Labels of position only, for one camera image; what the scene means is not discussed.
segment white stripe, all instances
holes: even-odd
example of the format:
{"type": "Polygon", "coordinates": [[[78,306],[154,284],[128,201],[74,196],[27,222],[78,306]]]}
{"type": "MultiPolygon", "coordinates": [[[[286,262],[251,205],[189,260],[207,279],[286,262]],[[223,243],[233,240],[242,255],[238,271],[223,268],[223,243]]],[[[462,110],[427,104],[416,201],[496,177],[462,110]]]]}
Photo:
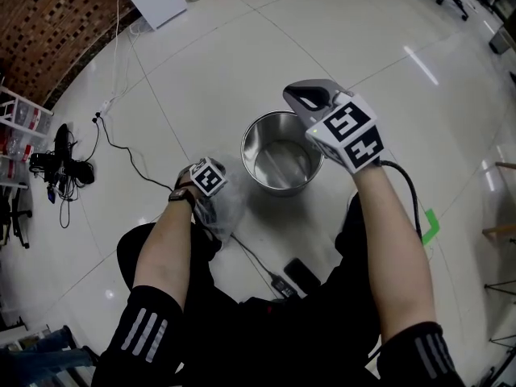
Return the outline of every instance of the white stripe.
{"type": "Polygon", "coordinates": [[[444,365],[444,362],[441,360],[441,355],[437,352],[437,348],[435,348],[434,339],[432,339],[431,334],[427,334],[427,342],[428,345],[430,345],[430,351],[434,355],[435,361],[437,361],[437,365],[443,372],[443,374],[446,374],[448,372],[448,369],[444,365]]]}
{"type": "Polygon", "coordinates": [[[424,346],[422,345],[422,340],[420,338],[417,338],[415,340],[416,348],[418,349],[419,356],[421,357],[422,363],[425,365],[425,368],[428,371],[428,375],[432,380],[434,380],[437,377],[437,373],[434,370],[434,367],[432,366],[432,363],[428,359],[427,352],[425,351],[424,346]]]}
{"type": "Polygon", "coordinates": [[[179,363],[175,373],[178,374],[183,369],[183,367],[185,367],[185,363],[179,363]]]}
{"type": "Polygon", "coordinates": [[[144,308],[142,308],[139,313],[138,317],[136,317],[136,321],[133,322],[132,328],[129,331],[129,334],[127,334],[126,340],[122,344],[122,349],[127,350],[129,348],[129,344],[131,344],[132,338],[135,336],[136,332],[138,331],[138,327],[141,324],[142,320],[144,319],[145,312],[144,308]]]}
{"type": "Polygon", "coordinates": [[[148,319],[147,325],[144,328],[144,332],[139,337],[138,343],[136,344],[135,349],[132,351],[133,356],[137,356],[141,353],[142,348],[145,345],[145,341],[147,341],[147,337],[151,333],[152,328],[154,327],[154,323],[156,322],[157,317],[158,317],[158,314],[156,314],[156,313],[151,314],[151,318],[148,319]]]}
{"type": "Polygon", "coordinates": [[[435,339],[437,339],[437,345],[439,346],[439,350],[443,354],[444,359],[446,360],[446,364],[448,364],[448,367],[455,371],[455,366],[453,365],[452,358],[449,356],[449,354],[446,353],[446,349],[443,346],[443,343],[441,343],[441,337],[438,335],[434,335],[435,339]]]}
{"type": "Polygon", "coordinates": [[[154,360],[154,355],[156,354],[156,350],[160,346],[164,331],[167,329],[167,324],[168,322],[166,319],[164,319],[161,322],[160,329],[158,330],[156,337],[154,337],[154,341],[152,342],[152,346],[147,353],[147,357],[145,357],[145,361],[147,361],[148,363],[151,363],[152,360],[154,360]]]}

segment plastic bag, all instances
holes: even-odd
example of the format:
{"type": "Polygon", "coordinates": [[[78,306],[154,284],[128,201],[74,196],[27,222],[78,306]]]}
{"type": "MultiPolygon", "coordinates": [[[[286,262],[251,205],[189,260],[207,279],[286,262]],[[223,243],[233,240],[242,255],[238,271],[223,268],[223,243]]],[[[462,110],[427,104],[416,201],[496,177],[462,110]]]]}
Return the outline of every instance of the plastic bag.
{"type": "Polygon", "coordinates": [[[217,239],[226,243],[243,216],[249,184],[248,175],[242,160],[218,152],[205,153],[190,163],[196,164],[208,156],[221,163],[226,169],[227,183],[211,198],[201,198],[195,207],[195,214],[202,225],[210,230],[217,239]]]}

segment electrical cord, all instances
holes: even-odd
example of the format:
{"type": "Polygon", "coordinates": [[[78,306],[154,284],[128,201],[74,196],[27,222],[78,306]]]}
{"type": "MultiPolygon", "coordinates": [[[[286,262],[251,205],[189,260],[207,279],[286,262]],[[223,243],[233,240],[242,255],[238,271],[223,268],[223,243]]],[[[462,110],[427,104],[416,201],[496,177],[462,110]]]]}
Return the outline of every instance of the electrical cord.
{"type": "MultiPolygon", "coordinates": [[[[68,134],[72,136],[72,142],[68,142],[67,149],[69,150],[70,156],[72,155],[73,147],[77,144],[73,133],[68,131],[68,134]]],[[[61,198],[61,204],[59,209],[59,224],[63,229],[66,229],[70,225],[70,202],[74,202],[79,199],[79,189],[84,188],[89,183],[93,182],[93,178],[90,174],[94,173],[94,167],[91,163],[88,162],[89,159],[94,155],[97,145],[98,145],[98,137],[100,136],[100,129],[97,125],[97,141],[95,142],[94,150],[91,152],[87,160],[79,161],[79,160],[70,160],[69,165],[73,166],[73,173],[75,176],[68,175],[66,179],[66,186],[64,188],[64,192],[61,193],[59,189],[57,190],[57,194],[59,198],[61,198]],[[63,206],[67,206],[68,212],[68,221],[66,224],[63,224],[63,206]]],[[[50,155],[54,155],[55,151],[49,152],[50,155]]]]}
{"type": "Polygon", "coordinates": [[[119,25],[120,25],[120,0],[116,0],[116,29],[114,31],[114,53],[113,53],[113,68],[112,74],[112,87],[111,96],[114,96],[114,77],[116,74],[116,51],[119,48],[119,25]]]}
{"type": "Polygon", "coordinates": [[[412,179],[410,179],[409,174],[402,168],[399,164],[391,162],[390,160],[380,160],[378,162],[380,166],[389,166],[391,168],[396,169],[404,178],[406,183],[409,186],[410,194],[412,195],[412,206],[414,209],[414,224],[416,232],[418,233],[419,239],[422,241],[422,232],[421,232],[421,224],[419,223],[419,209],[418,209],[418,195],[416,193],[416,189],[414,187],[414,183],[412,179]]]}
{"type": "Polygon", "coordinates": [[[276,277],[276,274],[274,273],[271,273],[267,268],[265,268],[265,265],[262,264],[262,262],[260,261],[260,259],[258,258],[258,256],[253,252],[251,251],[246,245],[244,245],[242,243],[242,241],[240,241],[240,239],[238,239],[235,234],[231,233],[230,237],[232,239],[234,239],[237,243],[239,243],[240,247],[242,247],[243,249],[245,249],[247,252],[249,252],[252,256],[254,256],[255,260],[258,261],[258,264],[260,264],[260,267],[263,268],[267,274],[271,277],[271,278],[275,278],[276,277]]]}
{"type": "Polygon", "coordinates": [[[136,165],[135,165],[135,162],[134,162],[133,157],[132,157],[131,149],[129,149],[127,146],[118,146],[118,145],[113,144],[113,143],[110,141],[110,137],[109,137],[109,135],[107,134],[106,123],[104,122],[104,119],[102,118],[102,116],[101,116],[101,115],[100,115],[100,113],[98,113],[98,112],[95,114],[95,116],[97,116],[97,118],[98,118],[98,119],[100,119],[100,120],[101,120],[101,122],[102,122],[102,127],[104,128],[104,132],[106,133],[107,143],[108,143],[108,144],[110,144],[113,148],[117,148],[117,149],[121,149],[121,150],[126,150],[126,151],[128,151],[128,152],[129,152],[129,157],[130,157],[130,159],[131,159],[132,167],[135,169],[135,171],[139,174],[139,176],[140,176],[141,178],[143,178],[145,181],[149,181],[149,182],[152,182],[153,184],[156,184],[156,185],[158,185],[158,186],[161,186],[162,188],[166,188],[166,189],[168,189],[170,192],[173,192],[173,189],[172,189],[170,186],[168,186],[168,185],[164,185],[164,184],[161,184],[161,183],[160,183],[160,182],[158,182],[158,181],[154,181],[153,179],[151,179],[151,178],[149,178],[149,177],[144,176],[144,175],[139,171],[139,169],[136,167],[136,165]]]}
{"type": "Polygon", "coordinates": [[[87,162],[88,160],[90,160],[92,158],[92,156],[94,155],[95,151],[97,150],[97,145],[98,145],[98,138],[100,137],[100,127],[98,127],[98,123],[95,122],[95,125],[97,126],[97,140],[95,140],[95,146],[94,146],[94,150],[91,151],[91,155],[88,156],[88,159],[85,160],[85,162],[87,162]]]}

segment green tape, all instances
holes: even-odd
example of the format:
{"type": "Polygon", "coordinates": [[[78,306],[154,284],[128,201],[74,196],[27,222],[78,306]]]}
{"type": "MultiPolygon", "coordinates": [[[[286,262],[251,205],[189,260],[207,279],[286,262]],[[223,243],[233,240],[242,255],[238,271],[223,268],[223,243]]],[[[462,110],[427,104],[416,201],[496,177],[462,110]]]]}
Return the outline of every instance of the green tape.
{"type": "Polygon", "coordinates": [[[440,230],[439,221],[435,217],[434,211],[428,210],[425,212],[425,215],[427,216],[428,223],[430,224],[430,230],[428,230],[428,232],[422,236],[423,245],[427,245],[427,243],[432,241],[440,230]]]}

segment fiducial marker cube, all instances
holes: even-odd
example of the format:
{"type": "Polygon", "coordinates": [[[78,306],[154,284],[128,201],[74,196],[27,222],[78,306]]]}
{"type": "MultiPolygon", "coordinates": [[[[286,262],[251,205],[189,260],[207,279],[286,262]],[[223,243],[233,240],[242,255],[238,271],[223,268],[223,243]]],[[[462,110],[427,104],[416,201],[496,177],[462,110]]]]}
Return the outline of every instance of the fiducial marker cube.
{"type": "Polygon", "coordinates": [[[342,96],[344,102],[306,131],[323,155],[357,173],[375,160],[384,145],[376,127],[377,116],[360,95],[342,96]]]}
{"type": "Polygon", "coordinates": [[[190,168],[193,183],[208,197],[215,195],[227,182],[209,157],[190,168]]]}

